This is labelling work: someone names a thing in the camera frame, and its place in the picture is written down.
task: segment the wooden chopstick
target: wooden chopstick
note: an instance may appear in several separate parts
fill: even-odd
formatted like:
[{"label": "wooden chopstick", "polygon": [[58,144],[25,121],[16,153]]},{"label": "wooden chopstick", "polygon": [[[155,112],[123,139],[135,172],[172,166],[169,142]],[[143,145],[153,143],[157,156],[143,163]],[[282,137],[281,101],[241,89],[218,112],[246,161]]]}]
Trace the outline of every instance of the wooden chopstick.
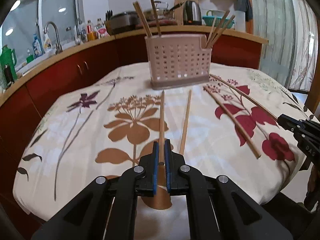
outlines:
[{"label": "wooden chopstick", "polygon": [[209,37],[208,37],[208,40],[207,40],[207,43],[205,44],[205,48],[208,46],[208,42],[211,38],[211,35],[212,35],[212,32],[213,32],[213,28],[214,28],[214,25],[216,23],[216,20],[217,20],[217,16],[215,15],[214,16],[214,20],[213,20],[213,23],[212,23],[212,27],[211,27],[211,30],[210,30],[210,34],[209,34]]},{"label": "wooden chopstick", "polygon": [[182,131],[182,138],[181,138],[181,144],[180,144],[180,151],[179,153],[181,155],[184,154],[184,147],[186,146],[186,138],[187,138],[187,130],[188,130],[188,120],[189,120],[189,113],[190,113],[190,102],[191,102],[191,94],[192,90],[189,90],[188,94],[188,103],[187,103],[187,109],[186,109],[186,117],[184,119],[183,124],[183,131]]},{"label": "wooden chopstick", "polygon": [[227,85],[228,87],[232,88],[233,90],[235,90],[236,92],[238,92],[240,95],[242,95],[243,97],[245,97],[246,99],[248,99],[250,102],[254,103],[256,106],[260,107],[262,110],[266,111],[267,114],[270,115],[270,117],[275,120],[276,122],[278,122],[278,119],[265,107],[263,107],[262,105],[260,105],[256,100],[254,100],[253,98],[251,98],[250,96],[248,96],[247,94],[245,94],[244,92],[242,92],[241,90],[239,90],[238,88],[230,85],[229,83],[225,82],[223,79],[210,74],[211,77],[219,80],[220,82],[222,82],[223,84]]},{"label": "wooden chopstick", "polygon": [[141,9],[141,6],[140,6],[139,2],[135,1],[133,3],[133,6],[134,6],[134,8],[135,8],[140,20],[141,20],[142,26],[143,26],[143,28],[144,28],[144,30],[146,32],[147,37],[150,38],[152,36],[152,34],[151,34],[151,31],[150,31],[149,25],[147,23],[147,20],[146,20],[144,14],[142,12],[142,9]]},{"label": "wooden chopstick", "polygon": [[164,165],[164,90],[160,103],[159,165]]},{"label": "wooden chopstick", "polygon": [[211,47],[217,42],[217,40],[220,38],[220,36],[221,36],[222,33],[224,32],[224,30],[228,27],[228,25],[231,23],[231,21],[232,21],[235,17],[236,17],[235,15],[232,15],[231,18],[226,22],[226,24],[224,25],[224,27],[219,30],[219,32],[217,33],[217,35],[216,35],[215,38],[213,39],[212,43],[209,44],[209,48],[211,48]]},{"label": "wooden chopstick", "polygon": [[159,20],[158,20],[158,14],[156,11],[155,1],[154,0],[150,0],[150,1],[151,1],[152,9],[153,9],[153,15],[155,16],[155,20],[156,20],[158,35],[159,35],[159,37],[161,37],[161,30],[160,30],[160,24],[159,24]]},{"label": "wooden chopstick", "polygon": [[248,135],[248,133],[245,131],[245,129],[242,127],[242,125],[238,122],[238,120],[236,118],[233,117],[233,115],[231,114],[231,112],[224,106],[223,103],[221,103],[217,97],[214,95],[214,93],[212,93],[210,91],[210,89],[208,87],[205,87],[205,90],[207,90],[207,92],[211,95],[211,97],[217,102],[217,104],[223,109],[223,111],[227,114],[227,116],[230,117],[230,119],[233,121],[233,123],[235,124],[235,126],[238,128],[239,132],[243,135],[243,137],[245,138],[245,140],[247,141],[247,144],[249,145],[250,149],[252,150],[253,154],[255,155],[255,157],[258,159],[261,157],[261,154],[259,153],[258,149],[255,147],[255,145],[253,144],[250,136]]},{"label": "wooden chopstick", "polygon": [[226,17],[228,16],[229,13],[230,13],[229,10],[227,10],[227,11],[224,13],[224,15],[223,15],[222,19],[220,20],[218,26],[216,27],[216,29],[215,29],[214,32],[212,33],[212,35],[211,35],[211,37],[210,37],[210,39],[209,39],[209,41],[208,41],[208,46],[206,47],[206,49],[209,48],[210,43],[213,41],[213,39],[214,39],[215,35],[217,34],[218,30],[222,27],[222,25],[223,25],[224,21],[226,20]]}]

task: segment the countertop edge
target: countertop edge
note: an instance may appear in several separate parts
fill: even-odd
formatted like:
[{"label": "countertop edge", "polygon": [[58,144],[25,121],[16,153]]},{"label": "countertop edge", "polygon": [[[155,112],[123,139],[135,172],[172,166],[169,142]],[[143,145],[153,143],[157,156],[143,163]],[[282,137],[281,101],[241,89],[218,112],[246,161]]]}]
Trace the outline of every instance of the countertop edge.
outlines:
[{"label": "countertop edge", "polygon": [[[157,33],[157,28],[153,27],[150,28],[152,33]],[[185,26],[177,26],[177,25],[171,25],[171,26],[161,26],[161,31],[163,33],[166,32],[201,32],[201,33],[209,33],[211,30],[210,26],[196,26],[196,25],[185,25]],[[71,47],[69,49],[66,49],[65,51],[63,51],[60,54],[54,55],[49,57],[48,59],[42,61],[41,63],[37,64],[36,66],[33,67],[33,69],[31,69],[31,71],[26,74],[25,76],[19,78],[11,87],[9,87],[5,93],[3,95],[0,95],[0,107],[10,98],[11,95],[13,95],[13,93],[15,91],[17,91],[20,87],[22,87],[25,83],[27,83],[30,79],[32,79],[33,77],[35,77],[36,75],[38,75],[40,72],[42,72],[43,70],[45,70],[46,68],[52,66],[53,64],[72,56],[73,54],[76,54],[82,50],[103,44],[105,42],[109,42],[109,41],[114,41],[117,39],[122,39],[122,38],[126,38],[126,37],[131,37],[131,36],[137,36],[137,35],[141,35],[141,34],[145,34],[143,29],[139,29],[139,30],[133,30],[133,31],[129,31],[129,32],[125,32],[125,33],[120,33],[120,34],[116,34],[116,35],[112,35],[112,36],[107,36],[104,37],[102,39],[99,40],[95,40],[95,41],[90,41],[78,46],[74,46]],[[268,44],[268,40],[261,38],[259,36],[255,36],[253,34],[250,33],[242,33],[242,32],[238,32],[232,29],[226,29],[223,33],[224,35],[228,35],[228,36],[233,36],[233,37],[238,37],[238,38],[242,38],[242,39],[246,39],[246,40],[250,40],[250,41],[254,41],[257,43],[261,43],[261,44]]]}]

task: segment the green thermos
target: green thermos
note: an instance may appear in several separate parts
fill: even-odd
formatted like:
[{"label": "green thermos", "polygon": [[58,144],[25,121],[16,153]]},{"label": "green thermos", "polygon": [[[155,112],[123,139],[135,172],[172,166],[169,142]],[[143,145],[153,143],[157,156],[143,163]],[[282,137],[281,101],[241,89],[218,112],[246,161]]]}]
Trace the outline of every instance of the green thermos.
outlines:
[{"label": "green thermos", "polygon": [[0,56],[0,65],[2,68],[2,71],[4,71],[4,66],[8,64],[10,66],[10,70],[13,76],[14,80],[17,80],[17,74],[16,71],[14,69],[14,66],[17,64],[17,57],[16,57],[16,52],[15,50],[11,50],[8,48],[8,45],[4,45],[2,48],[2,53]]}]

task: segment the tablecloth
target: tablecloth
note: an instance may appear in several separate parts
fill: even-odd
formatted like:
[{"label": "tablecloth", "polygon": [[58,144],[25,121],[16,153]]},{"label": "tablecloth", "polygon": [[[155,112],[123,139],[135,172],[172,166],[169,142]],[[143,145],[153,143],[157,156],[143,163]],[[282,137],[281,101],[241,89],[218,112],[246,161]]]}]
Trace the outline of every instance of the tablecloth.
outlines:
[{"label": "tablecloth", "polygon": [[[317,122],[287,89],[259,70],[211,63],[210,73],[277,117],[287,114]],[[259,159],[204,86],[242,124],[262,154]],[[190,89],[186,164],[206,176],[227,175],[259,204],[271,200],[305,159],[292,133],[211,78],[207,83],[165,90],[165,137],[174,152],[179,152]],[[97,176],[113,178],[137,165],[159,138],[160,95],[151,88],[148,63],[138,63],[117,68],[96,84],[58,98],[20,161],[13,187],[20,207],[49,220]],[[185,197],[170,198],[163,169],[159,174],[159,202],[138,199],[135,239],[189,239]]]}]

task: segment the metal screw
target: metal screw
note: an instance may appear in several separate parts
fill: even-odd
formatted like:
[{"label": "metal screw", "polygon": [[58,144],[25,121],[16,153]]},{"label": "metal screw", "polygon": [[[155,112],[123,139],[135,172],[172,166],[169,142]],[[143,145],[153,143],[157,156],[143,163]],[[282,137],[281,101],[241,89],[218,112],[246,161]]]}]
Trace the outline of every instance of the metal screw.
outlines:
[{"label": "metal screw", "polygon": [[221,175],[218,177],[218,180],[221,182],[221,183],[227,183],[229,178],[226,176],[226,175]]},{"label": "metal screw", "polygon": [[190,171],[190,167],[189,167],[188,165],[182,165],[182,166],[180,167],[180,170],[181,170],[181,171],[184,171],[184,172],[188,172],[188,171]]},{"label": "metal screw", "polygon": [[135,168],[133,170],[136,173],[140,173],[140,172],[143,172],[143,167],[142,166],[135,166]]},{"label": "metal screw", "polygon": [[97,178],[96,178],[96,183],[97,183],[97,184],[103,184],[103,183],[105,183],[105,182],[106,182],[106,178],[103,177],[103,176],[100,176],[100,177],[97,177]]}]

